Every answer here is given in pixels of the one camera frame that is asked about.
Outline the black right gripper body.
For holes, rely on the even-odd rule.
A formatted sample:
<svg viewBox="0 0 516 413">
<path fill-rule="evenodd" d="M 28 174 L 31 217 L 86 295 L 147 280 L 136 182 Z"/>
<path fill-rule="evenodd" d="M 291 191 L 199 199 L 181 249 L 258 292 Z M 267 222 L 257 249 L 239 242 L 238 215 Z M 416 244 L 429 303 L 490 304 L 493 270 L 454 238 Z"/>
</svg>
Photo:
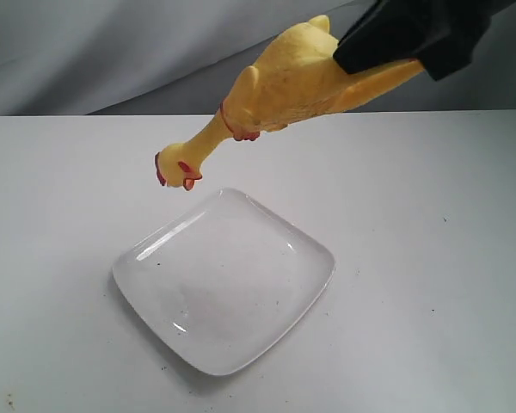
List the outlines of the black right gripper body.
<svg viewBox="0 0 516 413">
<path fill-rule="evenodd" d="M 415 58 L 434 81 L 469 67 L 497 16 L 514 5 L 516 1 L 433 1 L 432 19 Z"/>
</svg>

